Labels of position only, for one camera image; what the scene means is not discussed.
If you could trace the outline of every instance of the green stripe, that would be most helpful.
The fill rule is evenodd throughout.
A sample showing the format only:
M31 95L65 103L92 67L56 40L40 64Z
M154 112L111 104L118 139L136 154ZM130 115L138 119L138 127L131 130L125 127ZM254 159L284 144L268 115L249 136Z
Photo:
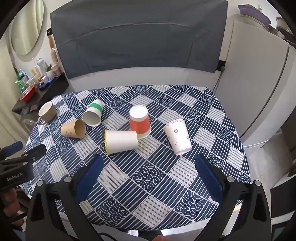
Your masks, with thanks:
M98 109L101 113L103 112L103 108L97 104L97 103L92 103L89 107L93 107L93 108L96 108Z

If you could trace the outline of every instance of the hand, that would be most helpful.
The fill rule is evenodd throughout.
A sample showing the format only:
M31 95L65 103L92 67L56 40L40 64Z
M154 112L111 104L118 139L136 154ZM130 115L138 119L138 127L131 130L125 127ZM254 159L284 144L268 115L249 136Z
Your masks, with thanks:
M4 214L7 217L12 215L17 215L17 211L20 209L20 204L17 201L17 192L14 188L10 189L8 192L4 193L4 198L9 202L9 205L3 209ZM22 226L24 220L20 219L12 223L15 226Z
M156 238L154 238L152 241L168 241L166 238L164 238L161 235L158 235Z

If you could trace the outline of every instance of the blue and white checkered tablecloth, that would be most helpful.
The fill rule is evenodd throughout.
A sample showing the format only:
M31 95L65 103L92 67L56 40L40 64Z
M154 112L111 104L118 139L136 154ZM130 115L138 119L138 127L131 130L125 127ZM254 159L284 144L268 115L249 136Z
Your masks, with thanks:
M83 139L65 138L62 124L82 119L90 103L100 99L105 105L102 124L87 126ZM104 159L104 169L86 201L80 206L91 223L148 230L168 229L210 218L214 202L194 166L194 157L203 153L225 175L250 183L247 158L230 119L207 88L188 85L136 85L73 92L53 100L57 116L36 126L25 150L43 143L46 155L37 161L35 178L22 189L32 194L36 182L58 182L73 176L95 154ZM147 106L151 134L139 139L136 150L107 155L104 131L129 130L129 110ZM163 131L166 123L184 119L193 150L175 156ZM60 201L58 210L64 212Z

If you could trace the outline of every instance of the purple basket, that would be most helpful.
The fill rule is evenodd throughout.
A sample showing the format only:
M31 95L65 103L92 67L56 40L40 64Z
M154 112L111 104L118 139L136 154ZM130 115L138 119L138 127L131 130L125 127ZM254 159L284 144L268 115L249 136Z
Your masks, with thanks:
M264 25L271 24L270 19L255 8L249 7L247 5L241 5L241 4L238 5L238 8L239 8L240 14L255 18L258 21L260 21L261 23L263 23Z

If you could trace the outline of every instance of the metal bolt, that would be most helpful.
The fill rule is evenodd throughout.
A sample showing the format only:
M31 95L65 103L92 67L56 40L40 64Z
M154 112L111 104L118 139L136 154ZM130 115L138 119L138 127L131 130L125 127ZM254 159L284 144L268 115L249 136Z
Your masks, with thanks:
M64 182L68 183L72 180L72 177L65 177L64 178Z
M44 183L44 181L42 181L42 180L39 180L39 181L37 182L37 186L42 186L42 185L43 185L43 183Z
M230 183L233 183L235 181L235 179L232 176L228 176L227 181L229 181Z
M255 181L255 184L256 184L257 186L261 186L261 182L260 182L259 180L256 180L256 181Z

